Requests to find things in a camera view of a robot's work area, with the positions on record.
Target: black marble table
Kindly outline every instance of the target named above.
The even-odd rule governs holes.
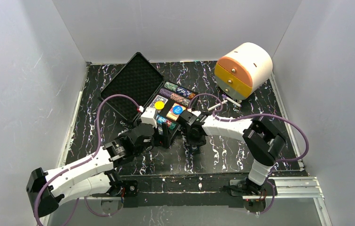
[[[153,65],[165,78],[183,87],[198,93],[211,93],[221,98],[221,92],[217,88],[213,74],[215,64],[215,61],[197,61],[154,63]],[[95,151],[97,134],[94,120],[100,104],[99,95],[122,66],[122,64],[117,64],[89,67],[66,164]],[[199,110],[205,110],[215,104],[216,100],[212,98],[200,97],[197,107]],[[270,81],[265,82],[241,105],[242,107],[238,108],[229,102],[224,105],[219,115],[238,117],[253,113],[272,113],[281,116]],[[105,143],[131,128],[107,105],[102,109],[100,119],[102,142]],[[284,123],[278,120],[272,121],[288,137]],[[291,142],[287,142],[281,157],[287,159],[295,157]],[[184,145],[182,137],[178,136],[171,148],[156,147],[135,158],[130,164],[123,165],[118,171],[120,175],[249,172],[252,162],[253,157],[244,142],[223,136],[208,137],[207,144],[200,147],[199,153],[194,154]],[[276,167],[276,170],[297,171],[299,169],[297,162],[279,164]]]

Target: white wall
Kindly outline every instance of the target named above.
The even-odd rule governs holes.
[[[30,172],[54,168],[85,61],[50,0],[0,0],[0,225],[34,224]]]
[[[82,56],[217,60],[244,42],[271,56],[301,0],[53,0]]]
[[[309,136],[331,220],[355,225],[355,1],[304,0],[273,58],[290,119]]]

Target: yellow drawer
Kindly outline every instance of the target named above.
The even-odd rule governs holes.
[[[252,93],[251,87],[240,81],[238,78],[236,78],[234,75],[232,75],[219,64],[216,64],[215,66],[215,76],[217,76],[226,84],[230,85],[232,89],[234,89],[244,97],[249,97],[249,95]]]

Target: black case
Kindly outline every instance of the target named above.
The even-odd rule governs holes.
[[[145,109],[167,81],[140,52],[137,52],[101,91],[101,99],[104,100],[114,94],[124,94],[133,98]],[[127,122],[135,125],[139,123],[140,113],[130,100],[116,97],[108,100],[107,104]],[[175,129],[170,131],[169,141],[171,142],[176,132],[180,130],[180,125],[174,120],[168,120],[176,123]]]

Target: blue disc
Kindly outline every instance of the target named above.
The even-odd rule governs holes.
[[[183,108],[181,106],[173,107],[173,114],[181,114],[183,112]]]

